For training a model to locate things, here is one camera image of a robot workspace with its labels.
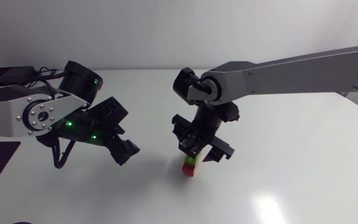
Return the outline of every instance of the white table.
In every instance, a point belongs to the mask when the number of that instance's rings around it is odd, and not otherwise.
[[[237,100],[240,120],[217,133],[234,155],[191,178],[171,119],[191,121],[196,106],[172,90],[178,72],[98,71],[93,105],[121,102],[122,138],[141,151],[119,167],[106,148],[77,143],[58,170],[50,149],[19,139],[0,175],[0,223],[358,223],[358,106],[335,93]]]

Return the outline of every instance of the red block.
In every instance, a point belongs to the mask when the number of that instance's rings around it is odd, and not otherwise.
[[[183,167],[181,168],[181,170],[186,174],[189,175],[190,177],[194,176],[194,173],[196,171],[196,167],[193,167],[187,163],[184,163]]]

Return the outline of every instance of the screw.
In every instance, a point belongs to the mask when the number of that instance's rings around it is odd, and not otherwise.
[[[353,89],[354,89],[354,90],[358,90],[358,84],[354,84],[354,85],[353,85]]]

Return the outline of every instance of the white wall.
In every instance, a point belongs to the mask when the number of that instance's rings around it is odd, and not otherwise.
[[[358,45],[358,0],[0,0],[0,67],[213,68]]]

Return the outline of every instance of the stacked blocks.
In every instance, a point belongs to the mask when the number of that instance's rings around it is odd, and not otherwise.
[[[186,156],[185,163],[183,164],[183,167],[181,168],[182,171],[189,175],[190,177],[194,176],[194,173],[196,172],[196,166],[199,161],[200,155],[196,156],[196,159],[191,158],[190,156]]]

